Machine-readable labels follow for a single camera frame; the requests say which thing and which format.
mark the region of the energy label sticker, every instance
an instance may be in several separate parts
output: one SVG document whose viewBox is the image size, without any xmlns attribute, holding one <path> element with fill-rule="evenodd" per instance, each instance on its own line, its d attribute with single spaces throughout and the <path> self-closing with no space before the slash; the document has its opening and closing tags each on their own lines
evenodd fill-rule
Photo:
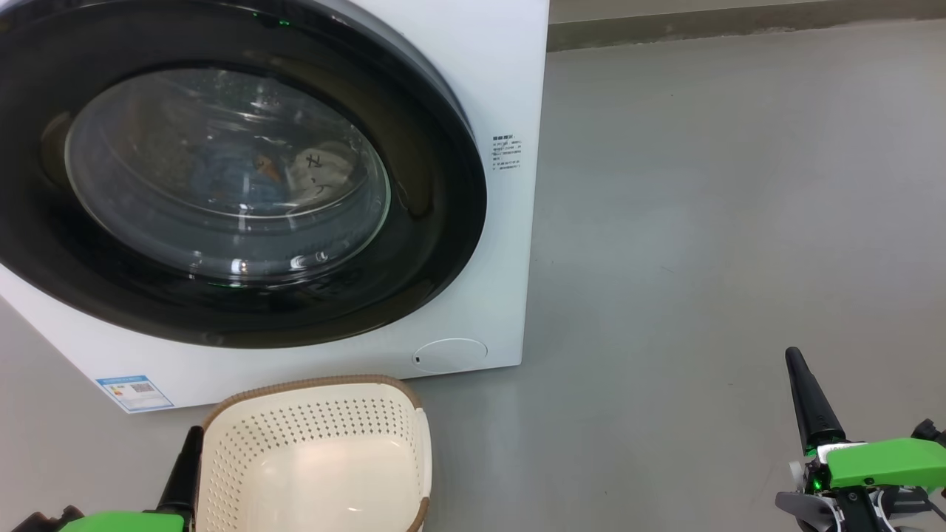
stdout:
<svg viewBox="0 0 946 532">
<path fill-rule="evenodd" d="M 144 375 L 96 379 L 96 382 L 128 412 L 160 410 L 174 406 Z"/>
</svg>

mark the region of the glass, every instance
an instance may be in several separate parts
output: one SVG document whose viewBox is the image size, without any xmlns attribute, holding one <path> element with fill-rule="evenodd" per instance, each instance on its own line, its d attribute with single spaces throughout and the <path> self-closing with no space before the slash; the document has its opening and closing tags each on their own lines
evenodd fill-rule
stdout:
<svg viewBox="0 0 946 532">
<path fill-rule="evenodd" d="M 76 117 L 65 162 L 82 205 L 121 242 L 233 286 L 341 264 L 371 242 L 391 201 L 354 124 L 276 80 L 227 70 L 108 89 Z"/>
</svg>

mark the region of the warning label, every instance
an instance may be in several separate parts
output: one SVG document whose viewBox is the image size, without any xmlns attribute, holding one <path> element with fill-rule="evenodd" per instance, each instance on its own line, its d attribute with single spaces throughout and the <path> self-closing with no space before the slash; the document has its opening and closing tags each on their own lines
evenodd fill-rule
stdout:
<svg viewBox="0 0 946 532">
<path fill-rule="evenodd" d="M 513 134 L 493 137 L 493 170 L 519 168 L 522 157 L 522 141 Z"/>
</svg>

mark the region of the white plastic basket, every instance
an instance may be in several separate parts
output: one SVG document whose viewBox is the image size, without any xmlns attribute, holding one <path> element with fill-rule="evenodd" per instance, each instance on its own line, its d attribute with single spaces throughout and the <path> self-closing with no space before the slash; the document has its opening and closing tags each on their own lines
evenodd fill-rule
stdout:
<svg viewBox="0 0 946 532">
<path fill-rule="evenodd" d="M 298 381 L 227 399 L 204 422 L 197 532 L 417 532 L 430 431 L 401 381 Z"/>
</svg>

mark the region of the white washing machine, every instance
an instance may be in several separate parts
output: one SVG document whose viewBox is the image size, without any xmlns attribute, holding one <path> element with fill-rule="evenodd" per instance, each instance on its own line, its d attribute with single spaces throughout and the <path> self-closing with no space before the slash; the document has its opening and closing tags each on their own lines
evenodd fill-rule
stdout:
<svg viewBox="0 0 946 532">
<path fill-rule="evenodd" d="M 547 23 L 547 0 L 7 4 L 0 294 L 128 412 L 519 364 Z"/>
</svg>

